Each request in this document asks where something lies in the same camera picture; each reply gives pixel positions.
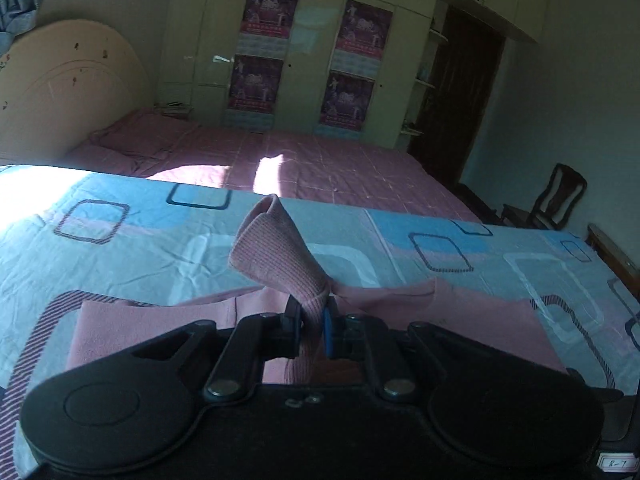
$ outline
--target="pink fabric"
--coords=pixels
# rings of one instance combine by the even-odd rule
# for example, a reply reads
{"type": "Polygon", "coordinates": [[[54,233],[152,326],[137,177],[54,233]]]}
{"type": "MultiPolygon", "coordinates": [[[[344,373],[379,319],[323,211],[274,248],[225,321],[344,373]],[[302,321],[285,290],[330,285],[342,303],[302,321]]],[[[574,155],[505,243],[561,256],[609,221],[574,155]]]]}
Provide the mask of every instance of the pink fabric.
{"type": "Polygon", "coordinates": [[[136,161],[113,150],[83,142],[60,160],[62,168],[131,175],[136,171],[136,161]]]}
{"type": "Polygon", "coordinates": [[[166,158],[182,138],[195,130],[194,123],[139,110],[110,128],[92,134],[92,142],[124,155],[166,158]]]}
{"type": "Polygon", "coordinates": [[[509,302],[453,288],[439,278],[396,289],[352,288],[332,282],[306,248],[276,196],[261,200],[246,218],[229,262],[268,288],[240,291],[234,298],[226,295],[202,298],[173,308],[86,302],[74,333],[68,366],[91,362],[199,319],[212,319],[220,328],[229,328],[244,316],[281,313],[292,295],[304,309],[301,355],[293,361],[270,364],[264,381],[305,383],[312,377],[325,381],[338,376],[354,378],[353,364],[316,360],[322,307],[332,291],[344,314],[377,316],[398,330],[406,329],[412,321],[432,322],[488,346],[564,370],[526,301],[509,302]],[[212,300],[217,303],[203,304],[212,300]]]}
{"type": "MultiPolygon", "coordinates": [[[[219,303],[191,301],[171,308],[85,301],[80,309],[66,367],[79,367],[201,319],[213,320],[223,330],[235,327],[240,319],[253,314],[281,314],[289,301],[288,294],[271,288],[244,295],[242,292],[236,291],[239,297],[219,303]]],[[[267,383],[283,382],[287,365],[289,361],[286,359],[266,363],[262,380],[267,383]]]]}
{"type": "MultiPolygon", "coordinates": [[[[138,165],[130,176],[479,222],[414,158],[352,140],[197,128],[149,110],[92,139],[133,156],[138,165]]],[[[94,163],[96,171],[119,173],[88,153],[84,167],[94,163]]]]}

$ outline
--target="bed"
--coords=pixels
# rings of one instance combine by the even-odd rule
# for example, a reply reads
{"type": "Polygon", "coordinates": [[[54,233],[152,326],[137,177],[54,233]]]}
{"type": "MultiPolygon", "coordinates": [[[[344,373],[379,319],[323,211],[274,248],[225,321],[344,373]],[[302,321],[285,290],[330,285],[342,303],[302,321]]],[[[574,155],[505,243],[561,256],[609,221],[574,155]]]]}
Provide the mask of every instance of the bed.
{"type": "MultiPolygon", "coordinates": [[[[35,166],[0,170],[0,194],[0,476],[12,480],[34,465],[17,425],[20,404],[65,368],[81,303],[172,305],[255,285],[227,258],[262,197],[35,166]]],[[[636,392],[640,305],[571,234],[283,203],[322,267],[345,285],[438,278],[526,301],[566,367],[594,386],[636,392]]]]}
{"type": "Polygon", "coordinates": [[[479,222],[406,153],[318,136],[204,128],[149,109],[93,133],[57,165],[479,222]]]}

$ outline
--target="metal rivet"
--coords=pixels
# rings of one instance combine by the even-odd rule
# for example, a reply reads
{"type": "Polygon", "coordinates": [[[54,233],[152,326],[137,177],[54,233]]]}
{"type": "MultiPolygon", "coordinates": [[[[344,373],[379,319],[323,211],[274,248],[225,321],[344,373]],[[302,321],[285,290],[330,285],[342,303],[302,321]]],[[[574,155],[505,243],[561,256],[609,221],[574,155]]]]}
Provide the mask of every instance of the metal rivet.
{"type": "Polygon", "coordinates": [[[409,379],[391,379],[385,383],[385,392],[393,397],[409,395],[414,391],[415,384],[409,379]]]}
{"type": "Polygon", "coordinates": [[[311,394],[305,399],[305,402],[307,404],[320,404],[322,402],[322,395],[311,394]]]}
{"type": "Polygon", "coordinates": [[[288,408],[302,408],[303,404],[304,402],[302,400],[296,400],[296,399],[287,399],[284,401],[284,405],[287,406],[288,408]]]}
{"type": "Polygon", "coordinates": [[[238,393],[240,384],[228,379],[220,379],[209,385],[209,393],[216,397],[229,397],[238,393]]]}

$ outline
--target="chair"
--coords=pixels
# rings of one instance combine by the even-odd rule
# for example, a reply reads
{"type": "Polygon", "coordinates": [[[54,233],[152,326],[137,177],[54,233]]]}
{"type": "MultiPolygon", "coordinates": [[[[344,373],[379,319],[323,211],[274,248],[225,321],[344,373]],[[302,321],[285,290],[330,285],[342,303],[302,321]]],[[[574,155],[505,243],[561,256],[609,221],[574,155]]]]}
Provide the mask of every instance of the chair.
{"type": "Polygon", "coordinates": [[[580,199],[584,196],[585,191],[587,191],[587,181],[580,173],[565,164],[556,164],[554,172],[551,174],[548,186],[546,186],[544,192],[536,200],[531,212],[524,211],[523,209],[519,209],[512,205],[504,204],[501,220],[508,220],[515,227],[525,229],[551,228],[555,231],[561,231],[566,227],[571,213],[574,211],[577,203],[580,202],[580,199]],[[562,175],[558,190],[549,200],[546,205],[546,209],[542,211],[542,205],[551,194],[551,190],[554,187],[559,173],[562,175]],[[555,217],[559,214],[562,207],[578,190],[578,188],[581,188],[580,191],[571,200],[560,221],[556,222],[555,217]]]}

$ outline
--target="cream headboard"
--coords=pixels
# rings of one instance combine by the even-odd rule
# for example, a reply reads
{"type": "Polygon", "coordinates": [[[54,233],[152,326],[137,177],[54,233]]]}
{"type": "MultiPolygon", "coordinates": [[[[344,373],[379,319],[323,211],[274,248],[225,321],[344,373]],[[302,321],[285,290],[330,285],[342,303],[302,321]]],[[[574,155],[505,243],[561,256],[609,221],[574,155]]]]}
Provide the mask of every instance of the cream headboard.
{"type": "Polygon", "coordinates": [[[87,20],[37,28],[0,57],[0,166],[49,164],[150,105],[145,70],[115,30],[87,20]]]}

